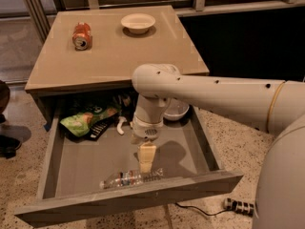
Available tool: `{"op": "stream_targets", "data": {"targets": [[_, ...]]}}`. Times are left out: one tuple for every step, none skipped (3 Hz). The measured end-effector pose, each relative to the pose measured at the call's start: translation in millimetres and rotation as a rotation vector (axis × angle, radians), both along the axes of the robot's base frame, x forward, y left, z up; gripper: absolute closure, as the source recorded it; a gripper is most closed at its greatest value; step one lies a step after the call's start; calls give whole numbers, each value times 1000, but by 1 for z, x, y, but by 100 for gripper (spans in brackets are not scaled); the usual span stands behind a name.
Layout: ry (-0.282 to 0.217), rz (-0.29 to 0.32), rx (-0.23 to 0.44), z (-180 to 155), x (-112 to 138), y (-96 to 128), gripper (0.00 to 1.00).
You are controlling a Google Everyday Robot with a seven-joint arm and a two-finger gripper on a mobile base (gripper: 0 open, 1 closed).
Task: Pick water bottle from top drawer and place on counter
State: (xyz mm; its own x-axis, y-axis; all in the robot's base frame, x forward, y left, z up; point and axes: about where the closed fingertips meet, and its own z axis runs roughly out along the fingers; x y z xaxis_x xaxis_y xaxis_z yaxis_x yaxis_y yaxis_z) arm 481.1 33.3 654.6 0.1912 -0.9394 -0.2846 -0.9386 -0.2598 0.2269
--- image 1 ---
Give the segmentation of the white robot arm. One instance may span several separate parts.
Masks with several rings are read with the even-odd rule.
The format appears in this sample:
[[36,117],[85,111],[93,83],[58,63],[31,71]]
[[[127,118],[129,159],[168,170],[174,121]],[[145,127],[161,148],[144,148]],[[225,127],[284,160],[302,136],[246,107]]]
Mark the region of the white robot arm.
[[162,122],[169,98],[275,136],[255,194],[253,229],[305,229],[305,83],[182,75],[173,65],[144,64],[132,75],[139,93],[138,137]]

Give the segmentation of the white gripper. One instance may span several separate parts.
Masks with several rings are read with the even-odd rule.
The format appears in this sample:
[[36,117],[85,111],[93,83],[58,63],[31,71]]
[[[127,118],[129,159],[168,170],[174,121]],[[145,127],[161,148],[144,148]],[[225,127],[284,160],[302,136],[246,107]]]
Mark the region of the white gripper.
[[152,169],[156,145],[151,141],[159,138],[162,127],[163,115],[159,115],[155,123],[150,118],[141,119],[136,114],[133,115],[131,143],[143,143],[138,147],[137,151],[141,173],[149,173]]

